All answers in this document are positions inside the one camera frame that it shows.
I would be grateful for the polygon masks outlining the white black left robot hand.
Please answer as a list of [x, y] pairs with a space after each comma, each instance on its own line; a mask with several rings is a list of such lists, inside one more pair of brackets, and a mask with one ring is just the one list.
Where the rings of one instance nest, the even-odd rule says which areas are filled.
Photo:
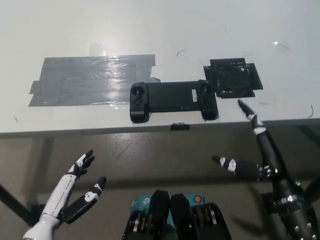
[[91, 149], [75, 161], [68, 172], [61, 177], [46, 202], [38, 222], [22, 237], [24, 240], [53, 240], [55, 231], [63, 223], [73, 223], [97, 203], [107, 182], [105, 176], [100, 177], [84, 195], [72, 204], [68, 204], [76, 181], [87, 173], [94, 159]]

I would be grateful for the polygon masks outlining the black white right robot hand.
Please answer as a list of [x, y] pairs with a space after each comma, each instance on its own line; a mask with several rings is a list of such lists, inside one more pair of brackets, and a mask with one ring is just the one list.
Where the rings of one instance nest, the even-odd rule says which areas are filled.
[[262, 165], [217, 155], [213, 155], [212, 160], [240, 178], [254, 182], [269, 180], [272, 192], [261, 194], [266, 204], [279, 206], [304, 201], [303, 189], [290, 177], [281, 153], [264, 123], [242, 100], [239, 99], [237, 102], [251, 123], [261, 152]]

